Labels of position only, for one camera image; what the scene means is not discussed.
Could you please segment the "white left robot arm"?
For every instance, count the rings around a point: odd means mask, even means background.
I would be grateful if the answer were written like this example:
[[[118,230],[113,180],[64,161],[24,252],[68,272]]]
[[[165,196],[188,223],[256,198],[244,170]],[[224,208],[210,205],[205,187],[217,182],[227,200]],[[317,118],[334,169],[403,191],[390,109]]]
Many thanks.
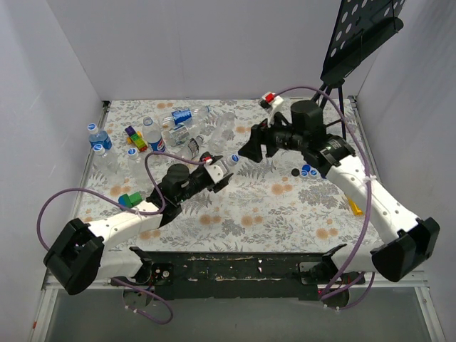
[[[220,191],[232,175],[221,162],[200,165],[194,171],[183,164],[172,165],[157,189],[131,211],[89,223],[79,218],[69,221],[43,262],[70,295],[79,294],[95,280],[118,276],[146,284],[152,275],[148,254],[138,247],[121,252],[114,247],[170,223],[181,213],[185,200],[203,190]]]

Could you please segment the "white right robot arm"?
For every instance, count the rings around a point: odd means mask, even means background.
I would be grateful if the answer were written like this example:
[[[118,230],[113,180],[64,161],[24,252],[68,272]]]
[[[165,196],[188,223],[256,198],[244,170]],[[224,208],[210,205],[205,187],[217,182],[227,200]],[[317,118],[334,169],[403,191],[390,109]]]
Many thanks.
[[[323,111],[315,102],[293,103],[290,120],[281,113],[282,102],[272,94],[261,100],[269,117],[252,126],[250,139],[239,154],[261,162],[280,149],[300,152],[307,164],[356,203],[383,242],[354,257],[344,256],[342,247],[334,249],[322,266],[323,277],[338,283],[349,271],[368,271],[398,282],[428,260],[440,233],[439,224],[432,217],[421,219],[402,206],[366,172],[366,164],[346,140],[327,133]]]

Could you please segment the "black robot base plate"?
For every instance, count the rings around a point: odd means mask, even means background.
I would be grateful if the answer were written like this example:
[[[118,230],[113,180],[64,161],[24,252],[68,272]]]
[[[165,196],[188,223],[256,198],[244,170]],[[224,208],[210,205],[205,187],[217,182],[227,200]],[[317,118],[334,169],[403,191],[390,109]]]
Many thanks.
[[[337,273],[333,249],[324,253],[146,252],[133,275],[167,301],[177,299],[280,299],[316,301]]]

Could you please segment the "Pocari Sweat plastic bottle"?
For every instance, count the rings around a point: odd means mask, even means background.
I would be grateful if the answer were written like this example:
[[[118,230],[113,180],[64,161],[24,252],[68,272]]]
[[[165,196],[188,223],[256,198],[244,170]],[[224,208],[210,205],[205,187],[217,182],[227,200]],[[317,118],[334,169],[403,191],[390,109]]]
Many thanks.
[[[97,144],[101,144],[106,150],[110,150],[113,146],[110,136],[104,130],[99,131],[90,131],[88,138],[91,147],[94,147]]]

